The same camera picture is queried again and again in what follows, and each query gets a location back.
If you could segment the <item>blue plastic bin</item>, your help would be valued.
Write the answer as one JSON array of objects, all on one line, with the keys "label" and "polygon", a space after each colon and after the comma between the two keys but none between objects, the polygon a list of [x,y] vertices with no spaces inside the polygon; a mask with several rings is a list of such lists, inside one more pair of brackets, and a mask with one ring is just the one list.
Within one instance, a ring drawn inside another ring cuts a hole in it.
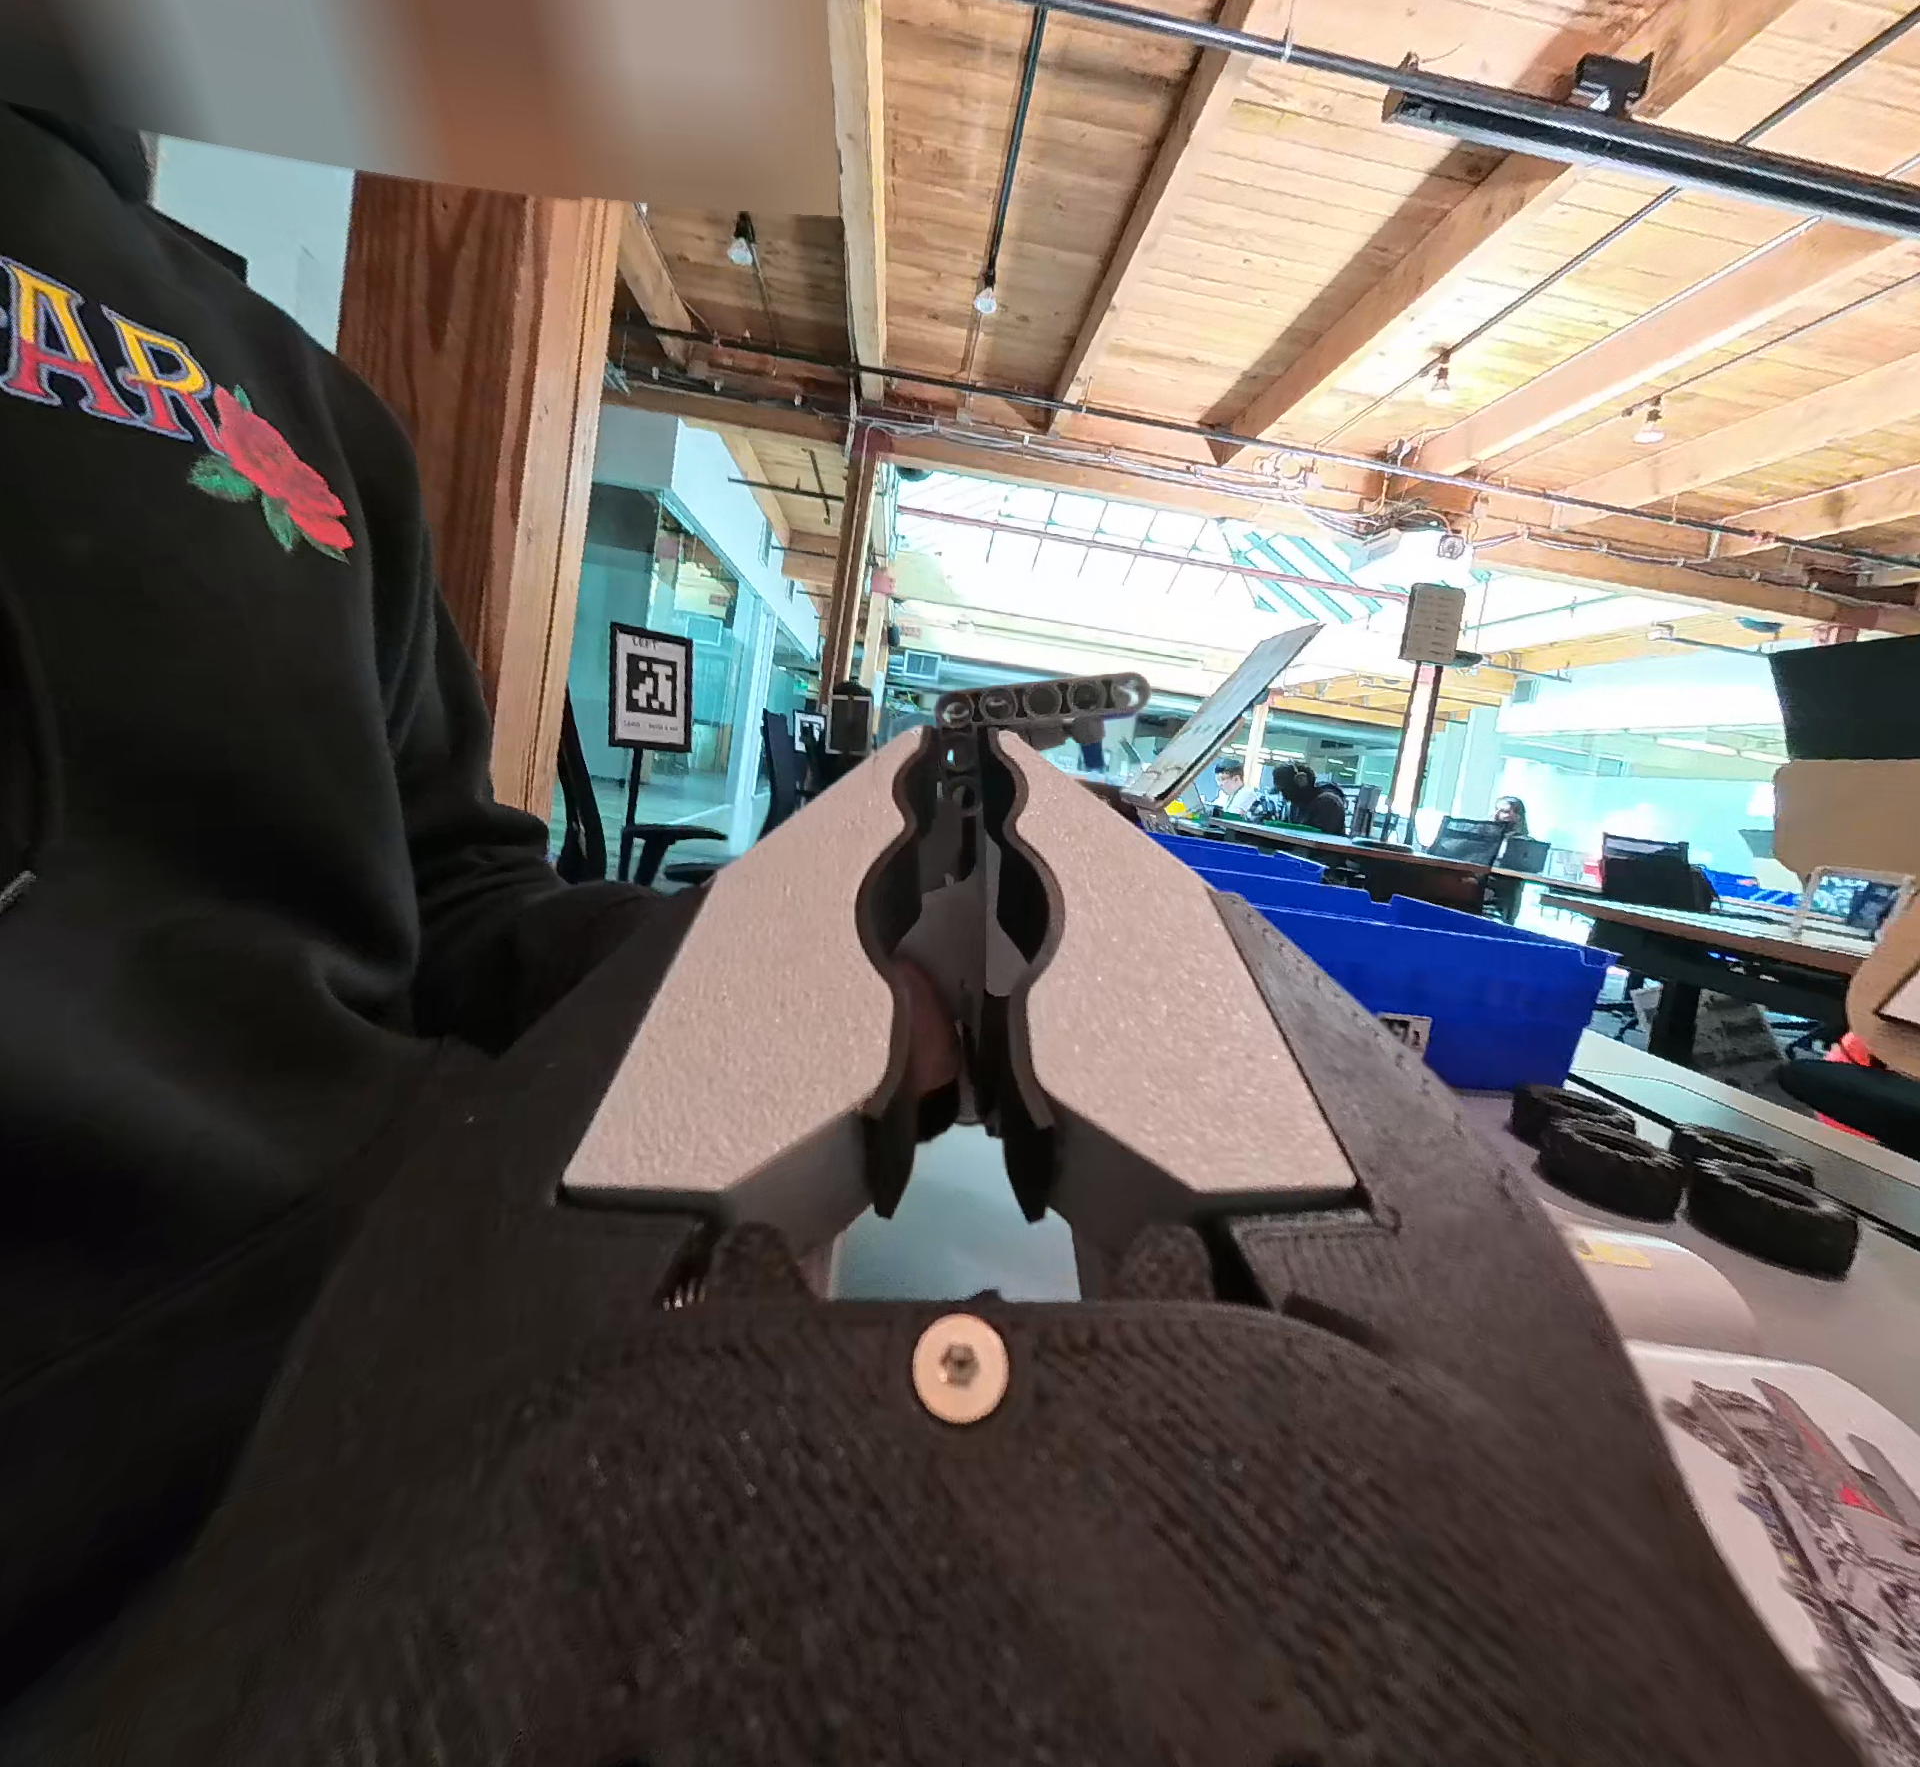
[{"label": "blue plastic bin", "polygon": [[1153,833],[1153,844],[1185,868],[1216,882],[1242,882],[1237,894],[1254,887],[1292,887],[1326,884],[1326,865],[1295,853],[1246,844],[1216,844],[1202,834]]},{"label": "blue plastic bin", "polygon": [[1562,1086],[1614,958],[1428,903],[1372,900],[1316,872],[1193,868],[1254,907],[1380,1019],[1428,1024],[1428,1065],[1450,1086]]}]

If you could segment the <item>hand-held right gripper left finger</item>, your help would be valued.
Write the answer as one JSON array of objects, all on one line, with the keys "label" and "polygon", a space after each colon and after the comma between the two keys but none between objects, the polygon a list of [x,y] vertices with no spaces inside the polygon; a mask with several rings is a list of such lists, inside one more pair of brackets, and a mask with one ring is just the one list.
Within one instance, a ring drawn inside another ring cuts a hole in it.
[{"label": "hand-held right gripper left finger", "polygon": [[794,1260],[894,1220],[918,1151],[911,998],[932,735],[910,732],[723,868],[564,1168],[564,1204],[681,1241],[776,1229]]}]

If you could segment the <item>person's black hoodie torso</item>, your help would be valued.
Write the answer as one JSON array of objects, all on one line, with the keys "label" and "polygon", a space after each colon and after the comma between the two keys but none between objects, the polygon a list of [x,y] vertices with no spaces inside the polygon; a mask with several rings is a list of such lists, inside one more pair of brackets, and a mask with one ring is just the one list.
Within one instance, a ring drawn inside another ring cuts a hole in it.
[{"label": "person's black hoodie torso", "polygon": [[134,130],[2,125],[3,1763],[52,1763],[503,1053],[412,1030],[407,844],[509,804],[394,416]]}]

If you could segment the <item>person's left forearm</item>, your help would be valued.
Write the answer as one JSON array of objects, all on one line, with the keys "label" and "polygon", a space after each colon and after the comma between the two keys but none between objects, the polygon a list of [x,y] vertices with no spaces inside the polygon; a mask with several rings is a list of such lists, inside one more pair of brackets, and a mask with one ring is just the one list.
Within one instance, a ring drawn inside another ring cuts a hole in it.
[{"label": "person's left forearm", "polygon": [[548,827],[457,798],[407,830],[419,911],[412,1030],[498,1053],[626,940],[660,939],[670,898],[545,855]]}]

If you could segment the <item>person's left hand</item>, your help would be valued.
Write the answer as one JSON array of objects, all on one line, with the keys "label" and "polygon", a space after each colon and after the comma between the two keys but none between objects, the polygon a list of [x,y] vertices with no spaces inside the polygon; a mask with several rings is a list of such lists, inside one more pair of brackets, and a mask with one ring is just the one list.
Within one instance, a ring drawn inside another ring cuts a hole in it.
[{"label": "person's left hand", "polygon": [[962,1044],[958,1024],[932,976],[911,962],[899,962],[898,970],[905,1012],[904,1092],[918,1103],[958,1083]]}]

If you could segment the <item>black ceiling track light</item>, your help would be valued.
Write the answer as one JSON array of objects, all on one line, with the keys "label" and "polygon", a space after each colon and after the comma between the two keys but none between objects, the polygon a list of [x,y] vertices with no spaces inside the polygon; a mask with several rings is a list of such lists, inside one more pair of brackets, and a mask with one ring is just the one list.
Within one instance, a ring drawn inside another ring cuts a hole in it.
[{"label": "black ceiling track light", "polygon": [[1730,196],[1800,218],[1899,238],[1918,236],[1918,190],[1907,181],[1419,69],[1401,73],[1386,91],[1382,123],[1541,162]]}]

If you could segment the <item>grey toy beam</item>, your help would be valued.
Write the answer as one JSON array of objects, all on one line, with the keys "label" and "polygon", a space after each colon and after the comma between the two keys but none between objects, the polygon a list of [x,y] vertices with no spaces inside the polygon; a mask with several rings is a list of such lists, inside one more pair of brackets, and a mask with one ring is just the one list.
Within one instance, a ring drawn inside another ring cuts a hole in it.
[{"label": "grey toy beam", "polygon": [[958,815],[980,812],[988,732],[1038,753],[1064,746],[1098,751],[1107,726],[1136,717],[1149,698],[1149,680],[1134,672],[946,691],[932,705],[934,800]]}]

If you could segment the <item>tilted white board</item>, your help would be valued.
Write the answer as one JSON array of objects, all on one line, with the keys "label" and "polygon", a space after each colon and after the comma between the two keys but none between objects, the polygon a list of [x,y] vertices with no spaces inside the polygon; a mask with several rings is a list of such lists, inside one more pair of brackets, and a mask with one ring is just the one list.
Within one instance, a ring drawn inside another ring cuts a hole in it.
[{"label": "tilted white board", "polygon": [[1306,623],[1256,643],[1187,718],[1162,753],[1121,791],[1121,804],[1136,816],[1168,810],[1204,771],[1212,771],[1236,726],[1326,627],[1326,623]]}]

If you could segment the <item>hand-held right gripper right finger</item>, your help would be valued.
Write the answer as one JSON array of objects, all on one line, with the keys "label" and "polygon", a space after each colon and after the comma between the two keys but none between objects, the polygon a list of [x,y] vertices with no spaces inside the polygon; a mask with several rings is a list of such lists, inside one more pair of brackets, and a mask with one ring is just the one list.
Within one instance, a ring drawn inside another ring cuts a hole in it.
[{"label": "hand-held right gripper right finger", "polygon": [[1001,844],[1043,932],[1009,1004],[1019,1095],[1050,1134],[1046,1204],[1099,1291],[1144,1229],[1357,1206],[1357,1179],[1191,870],[1006,733]]}]

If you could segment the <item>grey desk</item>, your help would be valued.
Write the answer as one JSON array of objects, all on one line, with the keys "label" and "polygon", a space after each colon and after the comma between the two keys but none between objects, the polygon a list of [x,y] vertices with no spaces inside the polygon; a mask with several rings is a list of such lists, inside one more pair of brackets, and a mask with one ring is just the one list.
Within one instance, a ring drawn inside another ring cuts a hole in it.
[{"label": "grey desk", "polygon": [[[1635,1340],[1759,1353],[1825,1367],[1888,1407],[1916,1413],[1916,1242],[1902,1226],[1860,1217],[1842,1278],[1774,1267],[1692,1226],[1636,1224],[1572,1201],[1544,1184],[1506,1130],[1501,1094],[1460,1095],[1467,1122],[1534,1190],[1555,1220],[1600,1234],[1610,1305],[1631,1301]],[[946,1301],[996,1291],[1016,1301],[1071,1301],[1078,1278],[1069,1228],[1019,1217],[1000,1143],[977,1126],[925,1151],[892,1217],[864,1214],[837,1242],[828,1294],[852,1301]]]}]

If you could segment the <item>wooden post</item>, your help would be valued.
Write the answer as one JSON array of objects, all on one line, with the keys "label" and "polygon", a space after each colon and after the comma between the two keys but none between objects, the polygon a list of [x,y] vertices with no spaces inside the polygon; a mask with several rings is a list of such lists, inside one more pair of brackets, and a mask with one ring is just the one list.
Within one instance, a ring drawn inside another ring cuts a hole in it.
[{"label": "wooden post", "polygon": [[493,792],[548,819],[625,205],[357,173],[337,354],[412,438]]}]

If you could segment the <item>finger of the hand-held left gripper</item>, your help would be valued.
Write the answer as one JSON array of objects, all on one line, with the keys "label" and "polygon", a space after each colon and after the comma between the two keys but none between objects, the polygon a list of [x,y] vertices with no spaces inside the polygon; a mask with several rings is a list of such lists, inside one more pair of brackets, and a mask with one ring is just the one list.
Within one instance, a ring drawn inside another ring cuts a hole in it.
[{"label": "finger of the hand-held left gripper", "polygon": [[980,1051],[988,1001],[988,900],[986,872],[967,834],[931,840],[918,859],[921,911],[899,940],[899,962],[927,970],[952,1012],[962,1073],[952,1087],[952,1119],[982,1122]]}]

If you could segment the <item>black office chair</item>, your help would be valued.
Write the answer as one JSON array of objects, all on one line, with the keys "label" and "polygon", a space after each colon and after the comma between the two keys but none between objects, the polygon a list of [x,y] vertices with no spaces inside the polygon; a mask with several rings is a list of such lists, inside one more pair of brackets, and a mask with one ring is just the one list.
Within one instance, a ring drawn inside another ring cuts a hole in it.
[{"label": "black office chair", "polygon": [[568,884],[578,886],[612,878],[620,884],[654,886],[660,880],[660,868],[674,848],[683,844],[717,844],[725,849],[729,844],[723,830],[710,827],[637,821],[634,815],[637,771],[634,771],[626,791],[626,819],[620,822],[619,830],[616,864],[612,872],[608,872],[607,830],[598,798],[593,791],[593,775],[589,771],[570,694],[564,698],[557,777],[562,844],[556,872]]}]

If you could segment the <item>cardboard box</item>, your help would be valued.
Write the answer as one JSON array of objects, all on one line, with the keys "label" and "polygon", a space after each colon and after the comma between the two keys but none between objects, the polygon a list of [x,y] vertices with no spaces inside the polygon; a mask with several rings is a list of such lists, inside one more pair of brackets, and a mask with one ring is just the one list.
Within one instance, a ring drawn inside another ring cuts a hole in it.
[{"label": "cardboard box", "polygon": [[1823,868],[1918,876],[1918,762],[1790,762],[1771,802],[1771,858],[1798,880]]}]

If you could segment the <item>wooden table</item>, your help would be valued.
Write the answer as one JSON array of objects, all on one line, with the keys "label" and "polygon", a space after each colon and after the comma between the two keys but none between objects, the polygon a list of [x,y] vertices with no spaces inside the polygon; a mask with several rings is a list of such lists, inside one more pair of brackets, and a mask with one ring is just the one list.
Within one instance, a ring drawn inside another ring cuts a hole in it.
[{"label": "wooden table", "polygon": [[1658,982],[1647,1048],[1683,1067],[1694,1063],[1701,993],[1798,1016],[1836,1036],[1846,1027],[1851,979],[1867,958],[1857,936],[1802,936],[1779,922],[1558,891],[1541,894],[1541,907],[1583,919],[1599,949],[1612,954],[1623,970]]}]

